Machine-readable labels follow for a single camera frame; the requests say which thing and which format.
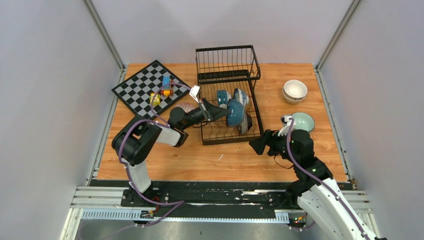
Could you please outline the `black wire dish rack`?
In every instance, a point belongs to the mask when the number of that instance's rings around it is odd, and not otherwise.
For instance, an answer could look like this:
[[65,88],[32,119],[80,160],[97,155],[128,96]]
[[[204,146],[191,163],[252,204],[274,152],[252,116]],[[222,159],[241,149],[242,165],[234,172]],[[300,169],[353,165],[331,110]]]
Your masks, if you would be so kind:
[[201,97],[232,112],[201,125],[205,146],[254,140],[264,132],[255,86],[261,68],[253,45],[203,47],[195,50]]

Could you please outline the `dark blue bowl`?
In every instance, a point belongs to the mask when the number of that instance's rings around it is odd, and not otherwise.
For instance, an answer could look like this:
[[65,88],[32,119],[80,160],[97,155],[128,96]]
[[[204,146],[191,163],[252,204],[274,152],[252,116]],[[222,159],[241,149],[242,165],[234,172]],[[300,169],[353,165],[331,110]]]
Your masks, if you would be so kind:
[[226,116],[225,123],[229,127],[236,127],[244,119],[245,107],[238,100],[230,99],[227,103],[227,109],[230,113]]

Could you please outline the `white green striped bowl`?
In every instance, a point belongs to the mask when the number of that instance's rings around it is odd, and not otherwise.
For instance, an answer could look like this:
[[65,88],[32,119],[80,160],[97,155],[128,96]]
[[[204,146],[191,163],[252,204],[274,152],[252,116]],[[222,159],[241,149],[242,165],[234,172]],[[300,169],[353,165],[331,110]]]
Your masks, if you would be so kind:
[[315,128],[315,121],[309,114],[295,112],[291,116],[294,118],[295,130],[305,130],[310,133]]

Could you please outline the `cream white bowl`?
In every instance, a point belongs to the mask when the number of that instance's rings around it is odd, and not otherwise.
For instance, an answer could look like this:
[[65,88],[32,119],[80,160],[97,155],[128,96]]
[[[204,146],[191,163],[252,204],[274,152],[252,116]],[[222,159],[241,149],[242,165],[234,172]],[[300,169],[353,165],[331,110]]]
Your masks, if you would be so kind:
[[308,88],[303,82],[291,79],[284,84],[282,93],[287,103],[298,104],[306,98]]

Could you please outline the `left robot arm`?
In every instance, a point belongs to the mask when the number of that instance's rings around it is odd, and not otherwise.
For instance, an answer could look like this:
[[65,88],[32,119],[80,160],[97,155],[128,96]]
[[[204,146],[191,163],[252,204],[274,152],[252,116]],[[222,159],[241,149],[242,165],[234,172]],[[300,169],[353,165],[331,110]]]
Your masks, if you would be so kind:
[[113,138],[111,147],[125,167],[130,187],[136,190],[133,197],[135,202],[146,207],[153,201],[153,193],[148,189],[152,181],[148,175],[146,158],[155,144],[179,148],[189,136],[185,129],[204,121],[215,122],[230,113],[228,108],[216,106],[203,98],[197,108],[188,112],[181,107],[174,107],[165,124],[141,115],[134,116]]

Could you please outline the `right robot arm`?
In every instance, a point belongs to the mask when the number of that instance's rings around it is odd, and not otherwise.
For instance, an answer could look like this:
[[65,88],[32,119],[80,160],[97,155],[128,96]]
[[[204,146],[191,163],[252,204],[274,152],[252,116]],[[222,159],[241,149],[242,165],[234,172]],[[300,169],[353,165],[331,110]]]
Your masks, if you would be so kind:
[[379,237],[354,211],[326,164],[315,156],[310,134],[295,129],[278,135],[267,129],[249,142],[257,155],[280,156],[293,163],[297,180],[285,191],[286,204],[301,208],[330,240],[377,240]]

